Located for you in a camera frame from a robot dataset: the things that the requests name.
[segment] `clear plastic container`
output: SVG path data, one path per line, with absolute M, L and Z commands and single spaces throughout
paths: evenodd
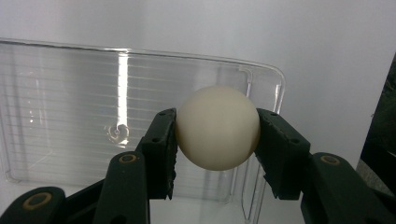
M 38 186 L 71 194 L 99 181 L 156 113 L 212 85 L 278 112 L 285 83 L 272 66 L 232 59 L 0 40 L 2 201 Z M 117 125 L 129 134 L 114 133 Z M 150 202 L 152 223 L 257 223 L 265 183 L 254 156 L 211 172 L 179 151 L 176 172 L 174 199 Z

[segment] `ping pong ball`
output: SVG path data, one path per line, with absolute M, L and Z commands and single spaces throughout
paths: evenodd
M 260 119 L 249 99 L 230 87 L 200 89 L 177 111 L 177 143 L 194 164 L 212 171 L 232 169 L 253 153 Z

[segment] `transparent plastic tray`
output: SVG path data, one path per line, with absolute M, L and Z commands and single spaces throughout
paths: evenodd
M 212 85 L 233 87 L 255 106 L 278 112 L 284 78 L 272 66 L 224 58 L 0 40 L 8 188 L 82 189 L 101 180 L 109 160 L 134 149 L 156 113 Z M 114 133 L 118 125 L 129 135 Z M 175 199 L 151 202 L 152 223 L 257 222 L 264 181 L 254 157 L 210 172 L 179 151 L 176 172 Z

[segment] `black mechanical part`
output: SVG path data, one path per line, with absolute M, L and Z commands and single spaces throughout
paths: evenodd
M 33 189 L 15 200 L 0 217 L 0 224 L 58 224 L 65 217 L 64 191 L 54 187 Z
M 104 180 L 66 198 L 67 224 L 92 223 Z
M 305 223 L 396 223 L 394 216 L 341 157 L 314 154 L 307 166 L 307 176 L 301 205 Z
M 166 199 L 166 196 L 172 199 L 176 178 L 176 115 L 175 108 L 158 113 L 136 149 L 146 157 L 150 199 Z
M 261 137 L 255 154 L 265 171 L 265 179 L 276 198 L 298 200 L 310 144 L 277 113 L 259 108 L 257 111 Z
M 381 146 L 366 142 L 361 152 L 361 159 L 378 175 L 389 190 L 396 194 L 396 178 L 394 174 L 394 171 L 396 171 L 396 157 Z
M 382 204 L 384 204 L 385 207 L 387 207 L 388 211 L 390 211 L 393 216 L 396 219 L 396 200 L 394 196 L 389 196 L 388 194 L 385 194 L 381 191 L 378 191 L 376 189 L 372 189 L 373 193 L 375 196 L 381 201 Z
M 93 224 L 108 223 L 149 223 L 146 164 L 140 152 L 123 152 L 108 166 Z

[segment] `white wall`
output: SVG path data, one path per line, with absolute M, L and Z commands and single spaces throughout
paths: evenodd
M 356 165 L 396 51 L 396 2 L 5 1 L 0 37 L 179 51 L 284 72 L 283 117 Z M 261 223 L 303 222 L 266 190 Z

